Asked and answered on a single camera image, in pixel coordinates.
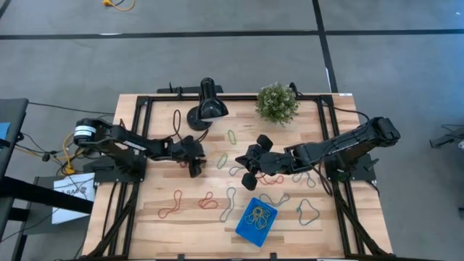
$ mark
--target lamp base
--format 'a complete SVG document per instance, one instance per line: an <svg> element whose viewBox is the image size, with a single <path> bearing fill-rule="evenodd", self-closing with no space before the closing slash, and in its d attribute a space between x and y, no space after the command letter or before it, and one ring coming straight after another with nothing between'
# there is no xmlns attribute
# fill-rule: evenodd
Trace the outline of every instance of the lamp base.
<svg viewBox="0 0 464 261"><path fill-rule="evenodd" d="M198 110L198 106L191 108L187 113L187 123L190 129L194 131L204 131L208 129L212 123L204 122L202 120L198 120L196 118L196 111Z"/></svg>

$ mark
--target black desk lamp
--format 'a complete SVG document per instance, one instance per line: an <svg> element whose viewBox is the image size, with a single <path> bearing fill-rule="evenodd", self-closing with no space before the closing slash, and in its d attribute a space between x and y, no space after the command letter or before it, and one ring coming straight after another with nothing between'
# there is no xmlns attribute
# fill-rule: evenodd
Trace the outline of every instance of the black desk lamp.
<svg viewBox="0 0 464 261"><path fill-rule="evenodd" d="M187 114L188 126L194 131L208 129L212 122L229 114L225 104L216 95L215 82L204 78L200 83L200 105L191 108Z"/></svg>

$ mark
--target lamp shade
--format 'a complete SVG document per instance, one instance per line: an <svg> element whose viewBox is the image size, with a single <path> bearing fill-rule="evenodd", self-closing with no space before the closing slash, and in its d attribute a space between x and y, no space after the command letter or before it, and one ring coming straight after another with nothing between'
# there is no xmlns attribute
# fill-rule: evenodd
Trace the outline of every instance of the lamp shade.
<svg viewBox="0 0 464 261"><path fill-rule="evenodd" d="M200 104L196 111L196 118L201 121L212 122L228 115L227 106L217 98L214 80L205 78L200 86Z"/></svg>

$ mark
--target black line on floor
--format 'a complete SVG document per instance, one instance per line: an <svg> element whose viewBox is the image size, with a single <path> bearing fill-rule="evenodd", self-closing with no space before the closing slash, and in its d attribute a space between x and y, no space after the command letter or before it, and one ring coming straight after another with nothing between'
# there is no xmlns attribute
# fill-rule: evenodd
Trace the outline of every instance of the black line on floor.
<svg viewBox="0 0 464 261"><path fill-rule="evenodd" d="M5 11L7 10L8 6L9 6L9 3L11 3L11 2L12 2L12 0L5 0L5 2L1 6L1 8L0 8L0 19L3 16L3 14L5 13Z"/></svg>
<svg viewBox="0 0 464 261"><path fill-rule="evenodd" d="M464 29L422 29L422 30L327 30L327 36L423 36L464 34Z"/></svg>
<svg viewBox="0 0 464 261"><path fill-rule="evenodd" d="M326 37L326 31L324 29L324 22L322 20L322 13L320 12L320 6L318 0L312 0L312 6L314 7L314 14L316 23L318 24L320 47L322 48L322 54L324 58L324 64L326 65L328 81L330 90L333 93L338 93L339 88L336 85L334 66L332 65L331 53L328 50L328 42Z"/></svg>
<svg viewBox="0 0 464 261"><path fill-rule="evenodd" d="M121 34L57 34L3 35L0 40L74 40L74 39L134 39L134 38L198 38L237 36L317 36L316 30L245 30L178 33L121 33Z"/></svg>

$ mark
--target blue container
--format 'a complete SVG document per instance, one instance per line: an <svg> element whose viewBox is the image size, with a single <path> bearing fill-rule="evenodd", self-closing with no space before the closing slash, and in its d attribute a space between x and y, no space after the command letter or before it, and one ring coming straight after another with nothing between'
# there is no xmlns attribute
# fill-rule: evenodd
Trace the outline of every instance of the blue container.
<svg viewBox="0 0 464 261"><path fill-rule="evenodd" d="M249 215L252 215L255 207L261 207L264 210L269 211L269 217L267 218L268 224L265 228L258 229L254 223L248 224L246 222L246 218ZM239 225L235 229L235 232L258 247L262 247L264 241L266 241L270 227L273 225L274 220L276 219L276 216L276 209L272 208L270 205L260 201L257 198L252 198L251 202L248 204L248 207L245 210L244 215L241 216Z"/></svg>

